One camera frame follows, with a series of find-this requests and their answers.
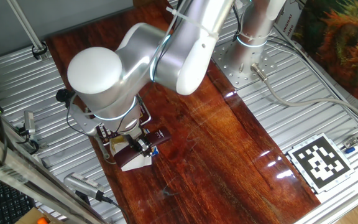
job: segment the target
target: keyboard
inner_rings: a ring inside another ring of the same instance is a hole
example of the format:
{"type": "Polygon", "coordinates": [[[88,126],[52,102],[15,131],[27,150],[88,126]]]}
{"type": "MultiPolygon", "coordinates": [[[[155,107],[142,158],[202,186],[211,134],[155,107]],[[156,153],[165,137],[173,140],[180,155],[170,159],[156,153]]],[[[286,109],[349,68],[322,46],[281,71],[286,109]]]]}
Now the keyboard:
{"type": "Polygon", "coordinates": [[[14,224],[34,206],[34,199],[0,181],[0,224],[14,224]]]}

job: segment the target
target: mounting plate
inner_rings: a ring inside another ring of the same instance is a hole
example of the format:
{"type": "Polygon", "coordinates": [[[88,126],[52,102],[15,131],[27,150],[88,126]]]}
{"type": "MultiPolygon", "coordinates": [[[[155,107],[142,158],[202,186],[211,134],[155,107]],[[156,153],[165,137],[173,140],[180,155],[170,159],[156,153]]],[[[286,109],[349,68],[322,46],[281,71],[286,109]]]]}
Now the mounting plate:
{"type": "MultiPolygon", "coordinates": [[[[212,59],[218,68],[225,74],[227,79],[231,82],[235,89],[240,89],[246,85],[253,83],[255,80],[259,80],[259,77],[256,73],[239,73],[238,70],[233,70],[225,64],[224,56],[227,49],[232,45],[233,42],[228,42],[220,46],[215,47],[215,50],[212,54],[212,59]]],[[[265,72],[266,75],[276,71],[277,65],[274,61],[267,55],[266,52],[262,53],[262,65],[259,67],[265,72]]]]}

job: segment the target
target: reddish-brown wooden surface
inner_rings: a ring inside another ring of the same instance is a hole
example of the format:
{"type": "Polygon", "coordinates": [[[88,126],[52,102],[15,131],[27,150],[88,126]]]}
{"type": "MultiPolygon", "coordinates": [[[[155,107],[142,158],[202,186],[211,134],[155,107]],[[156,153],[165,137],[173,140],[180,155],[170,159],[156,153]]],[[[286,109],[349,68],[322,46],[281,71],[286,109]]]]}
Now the reddish-brown wooden surface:
{"type": "MultiPolygon", "coordinates": [[[[138,22],[166,29],[172,18],[166,5],[153,2],[49,38],[65,84],[79,51],[115,50],[138,22]]],[[[122,172],[103,161],[93,142],[131,223],[293,223],[319,204],[213,63],[192,95],[154,84],[144,102],[152,115],[146,128],[172,133],[151,166],[122,172]]]]}

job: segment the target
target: orange object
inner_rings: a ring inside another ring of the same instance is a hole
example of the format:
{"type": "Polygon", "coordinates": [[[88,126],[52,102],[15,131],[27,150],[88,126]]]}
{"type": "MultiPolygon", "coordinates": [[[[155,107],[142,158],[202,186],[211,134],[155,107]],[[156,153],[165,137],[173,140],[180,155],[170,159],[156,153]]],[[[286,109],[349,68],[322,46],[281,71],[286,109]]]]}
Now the orange object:
{"type": "Polygon", "coordinates": [[[44,217],[42,217],[38,219],[37,224],[48,224],[48,222],[44,217]]]}

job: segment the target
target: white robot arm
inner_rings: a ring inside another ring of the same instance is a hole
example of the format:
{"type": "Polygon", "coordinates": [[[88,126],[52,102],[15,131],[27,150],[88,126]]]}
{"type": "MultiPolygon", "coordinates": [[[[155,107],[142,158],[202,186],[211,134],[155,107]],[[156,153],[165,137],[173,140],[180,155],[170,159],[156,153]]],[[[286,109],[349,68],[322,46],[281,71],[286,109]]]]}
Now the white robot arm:
{"type": "MultiPolygon", "coordinates": [[[[146,83],[157,82],[181,95],[198,88],[233,2],[184,0],[179,9],[183,16],[171,36],[148,24],[136,24],[115,52],[92,47],[77,54],[68,67],[68,81],[105,127],[129,134],[139,126],[136,94],[146,83]],[[158,50],[161,53],[154,57],[158,50]]],[[[258,55],[284,2],[250,3],[242,18],[243,35],[227,51],[228,65],[246,65],[250,70],[252,63],[259,62],[258,55]]]]}

